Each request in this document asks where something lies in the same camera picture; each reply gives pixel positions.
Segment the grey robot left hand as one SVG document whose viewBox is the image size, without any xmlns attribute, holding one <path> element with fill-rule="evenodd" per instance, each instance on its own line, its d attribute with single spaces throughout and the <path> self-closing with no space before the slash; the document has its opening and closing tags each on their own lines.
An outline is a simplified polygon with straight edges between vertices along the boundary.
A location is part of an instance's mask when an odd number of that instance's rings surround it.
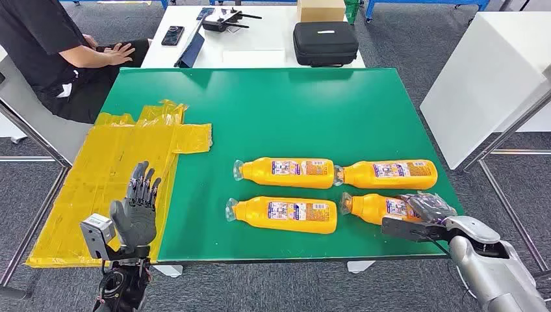
<svg viewBox="0 0 551 312">
<path fill-rule="evenodd" d="M 139 246 L 149 245 L 157 234 L 155 202 L 161 178 L 152 179 L 154 168 L 148 161 L 138 163 L 129 179 L 125 197 L 110 204 L 120 250 L 131 254 Z"/>
</svg>

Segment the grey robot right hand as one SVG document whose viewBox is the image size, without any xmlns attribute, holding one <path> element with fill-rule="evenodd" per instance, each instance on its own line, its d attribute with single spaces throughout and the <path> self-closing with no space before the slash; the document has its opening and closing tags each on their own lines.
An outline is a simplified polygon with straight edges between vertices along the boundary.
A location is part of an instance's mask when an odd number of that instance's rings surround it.
<svg viewBox="0 0 551 312">
<path fill-rule="evenodd" d="M 415 214 L 427 223 L 442 224 L 450 216 L 457 216 L 457 211 L 438 194 L 418 191 L 414 194 L 401 194 L 398 198 L 408 204 Z"/>
</svg>

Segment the person's right hand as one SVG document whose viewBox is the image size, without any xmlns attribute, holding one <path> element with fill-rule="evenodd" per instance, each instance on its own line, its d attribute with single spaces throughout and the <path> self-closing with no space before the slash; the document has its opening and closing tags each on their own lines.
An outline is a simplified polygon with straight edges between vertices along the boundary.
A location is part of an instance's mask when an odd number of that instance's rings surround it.
<svg viewBox="0 0 551 312">
<path fill-rule="evenodd" d="M 103 52 L 105 61 L 108 65 L 115 66 L 132 61 L 131 55 L 135 52 L 135 48 L 131 43 L 123 45 L 116 44 L 113 48 L 106 48 Z"/>
</svg>

